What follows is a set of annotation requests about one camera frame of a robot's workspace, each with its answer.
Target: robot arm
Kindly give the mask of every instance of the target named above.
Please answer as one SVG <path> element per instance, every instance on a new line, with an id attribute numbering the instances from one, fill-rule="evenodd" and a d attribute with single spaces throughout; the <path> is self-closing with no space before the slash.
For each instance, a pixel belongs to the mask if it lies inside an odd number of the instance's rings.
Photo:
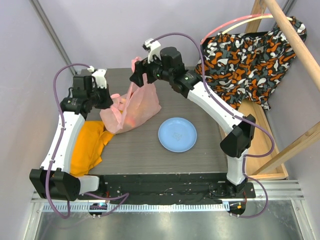
<path id="1" fill-rule="evenodd" d="M 144 84 L 142 74 L 147 75 L 149 84 L 157 79 L 167 81 L 175 92 L 199 105 L 222 127 L 227 134 L 220 143 L 221 149 L 227 155 L 227 180 L 231 183 L 232 191 L 239 192 L 247 182 L 242 172 L 243 156 L 248 153 L 254 136 L 254 127 L 228 114 L 209 96 L 202 79 L 193 70 L 186 70 L 181 53 L 175 47 L 160 50 L 160 43 L 152 41 L 148 39 L 142 46 L 149 52 L 148 57 L 135 63 L 135 71 L 130 81 L 142 87 Z M 252 115 L 244 117 L 211 89 L 209 90 L 225 108 L 235 115 L 247 118 L 251 122 L 256 121 Z"/>
<path id="2" fill-rule="evenodd" d="M 88 113 L 93 107 L 107 109 L 113 104 L 106 73 L 105 69 L 94 69 L 93 67 L 83 69 L 80 74 L 73 77 L 72 97 L 65 97 L 60 103 L 65 129 L 51 168 L 52 177 L 49 182 L 49 190 L 52 199 L 74 201 L 80 194 L 94 192 L 100 186 L 104 186 L 104 184 L 100 184 L 98 176 L 74 177 L 70 175 L 70 166 L 77 137 Z M 40 169 L 32 169 L 29 175 L 36 191 L 42 198 L 46 198 L 45 178 L 60 137 L 61 127 L 62 119 L 59 116 L 51 147 Z"/>

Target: orange cloth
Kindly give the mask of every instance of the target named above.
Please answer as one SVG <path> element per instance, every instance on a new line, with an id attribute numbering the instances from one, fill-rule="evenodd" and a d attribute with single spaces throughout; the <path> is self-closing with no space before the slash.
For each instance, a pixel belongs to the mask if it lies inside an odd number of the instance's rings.
<path id="1" fill-rule="evenodd" d="M 70 174 L 81 177 L 101 163 L 101 153 L 113 136 L 104 131 L 102 121 L 85 121 L 74 146 Z"/>

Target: wooden stick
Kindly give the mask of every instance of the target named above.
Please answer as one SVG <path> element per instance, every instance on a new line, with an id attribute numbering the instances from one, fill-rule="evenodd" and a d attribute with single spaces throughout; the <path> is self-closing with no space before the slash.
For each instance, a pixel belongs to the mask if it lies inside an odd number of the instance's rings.
<path id="1" fill-rule="evenodd" d="M 308 48 L 297 34 L 292 24 L 287 20 L 286 15 L 281 10 L 276 0 L 264 0 L 264 2 L 273 15 L 276 23 L 283 31 L 297 57 L 300 59 L 304 68 L 320 91 L 320 66 L 309 52 Z"/>
<path id="2" fill-rule="evenodd" d="M 255 171 L 253 175 L 264 174 L 275 169 L 318 140 L 320 140 L 320 121 L 287 146 L 282 152 Z"/>
<path id="3" fill-rule="evenodd" d="M 261 0 L 255 0 L 254 4 L 253 4 L 253 7 L 252 7 L 252 10 L 251 10 L 251 15 L 264 14 L 265 10 L 266 10 L 266 4 Z M 255 33 L 255 32 L 257 32 L 258 28 L 259 28 L 259 25 L 260 25 L 260 22 L 261 22 L 261 19 L 255 20 L 253 22 L 249 22 L 246 25 L 245 32 L 246 33 Z"/>

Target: pink plastic bag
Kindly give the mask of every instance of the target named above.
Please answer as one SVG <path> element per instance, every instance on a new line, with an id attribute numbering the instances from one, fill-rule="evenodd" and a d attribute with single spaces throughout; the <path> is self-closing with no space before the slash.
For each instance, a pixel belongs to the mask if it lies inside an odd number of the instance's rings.
<path id="1" fill-rule="evenodd" d="M 139 60 L 141 60 L 139 57 L 132 60 L 132 72 L 135 71 L 135 62 Z M 127 94 L 123 96 L 113 94 L 111 96 L 113 105 L 100 111 L 100 117 L 110 133 L 120 134 L 130 131 L 160 111 L 155 84 L 147 83 L 146 74 L 143 74 L 143 82 L 142 87 L 131 82 Z"/>

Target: light blue plate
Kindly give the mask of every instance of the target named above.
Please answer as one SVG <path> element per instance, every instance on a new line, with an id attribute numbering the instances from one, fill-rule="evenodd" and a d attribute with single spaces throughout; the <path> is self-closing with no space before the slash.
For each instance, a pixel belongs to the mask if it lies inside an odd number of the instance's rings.
<path id="1" fill-rule="evenodd" d="M 191 149 L 197 141 L 195 126 L 181 117 L 164 121 L 158 131 L 160 143 L 169 151 L 182 153 Z"/>

